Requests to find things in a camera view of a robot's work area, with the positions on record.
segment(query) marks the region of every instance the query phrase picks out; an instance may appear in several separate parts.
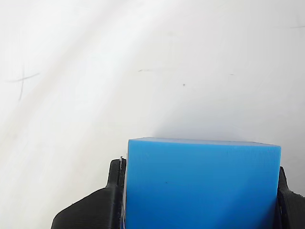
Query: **blue foam block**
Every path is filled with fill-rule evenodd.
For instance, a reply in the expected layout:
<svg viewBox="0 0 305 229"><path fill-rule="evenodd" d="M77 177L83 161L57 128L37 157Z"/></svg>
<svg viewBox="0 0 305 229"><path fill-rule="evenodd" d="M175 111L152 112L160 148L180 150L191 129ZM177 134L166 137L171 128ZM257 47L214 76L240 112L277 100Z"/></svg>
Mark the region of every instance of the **blue foam block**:
<svg viewBox="0 0 305 229"><path fill-rule="evenodd" d="M271 229L281 148L253 142L129 141L127 229Z"/></svg>

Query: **white surface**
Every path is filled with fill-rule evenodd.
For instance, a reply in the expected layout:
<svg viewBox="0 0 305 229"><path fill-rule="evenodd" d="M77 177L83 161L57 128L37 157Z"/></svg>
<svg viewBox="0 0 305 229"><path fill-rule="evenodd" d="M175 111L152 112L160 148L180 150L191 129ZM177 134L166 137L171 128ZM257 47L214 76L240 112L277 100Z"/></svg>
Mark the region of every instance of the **white surface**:
<svg viewBox="0 0 305 229"><path fill-rule="evenodd" d="M305 195L304 26L302 0L2 0L0 228L49 229L143 136L280 145Z"/></svg>

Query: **pencil mark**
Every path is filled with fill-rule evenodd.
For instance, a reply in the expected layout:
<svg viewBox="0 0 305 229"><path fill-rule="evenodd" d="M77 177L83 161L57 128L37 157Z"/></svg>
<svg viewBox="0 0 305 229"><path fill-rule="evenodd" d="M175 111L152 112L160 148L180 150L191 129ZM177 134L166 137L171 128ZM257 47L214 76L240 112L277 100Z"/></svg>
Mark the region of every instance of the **pencil mark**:
<svg viewBox="0 0 305 229"><path fill-rule="evenodd" d="M23 82L24 80L30 79L35 77L36 75L39 75L40 73L36 73L34 75L31 76L27 76L27 77L22 77L21 79L17 79L17 80L7 80L6 82L8 83L17 83L17 82Z"/></svg>
<svg viewBox="0 0 305 229"><path fill-rule="evenodd" d="M305 28L305 25L300 25L300 26L294 26L290 27L291 29L300 29L300 28Z"/></svg>
<svg viewBox="0 0 305 229"><path fill-rule="evenodd" d="M303 29L302 28L305 28L305 26L302 25L300 15L297 13L297 11L296 11L296 14L295 14L295 20L296 20L296 25L297 26L291 27L291 29L298 29L299 38L302 39L303 38Z"/></svg>
<svg viewBox="0 0 305 229"><path fill-rule="evenodd" d="M151 69L141 69L138 72L152 72L152 70Z"/></svg>

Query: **blue cube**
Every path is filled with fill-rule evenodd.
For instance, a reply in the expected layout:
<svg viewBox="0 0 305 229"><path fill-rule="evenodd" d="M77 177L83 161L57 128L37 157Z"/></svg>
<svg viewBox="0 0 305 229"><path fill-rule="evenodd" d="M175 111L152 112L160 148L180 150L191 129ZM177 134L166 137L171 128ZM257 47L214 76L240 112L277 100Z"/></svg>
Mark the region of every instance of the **blue cube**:
<svg viewBox="0 0 305 229"><path fill-rule="evenodd" d="M281 148L254 142L129 141L127 229L271 229Z"/></svg>

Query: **blue block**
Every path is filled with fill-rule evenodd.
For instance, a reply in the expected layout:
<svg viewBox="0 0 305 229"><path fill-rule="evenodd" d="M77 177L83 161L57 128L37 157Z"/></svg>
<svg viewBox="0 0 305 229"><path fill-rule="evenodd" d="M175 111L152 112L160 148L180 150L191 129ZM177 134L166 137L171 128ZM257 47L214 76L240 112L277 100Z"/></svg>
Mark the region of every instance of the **blue block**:
<svg viewBox="0 0 305 229"><path fill-rule="evenodd" d="M281 148L253 142L129 141L127 229L271 229Z"/></svg>

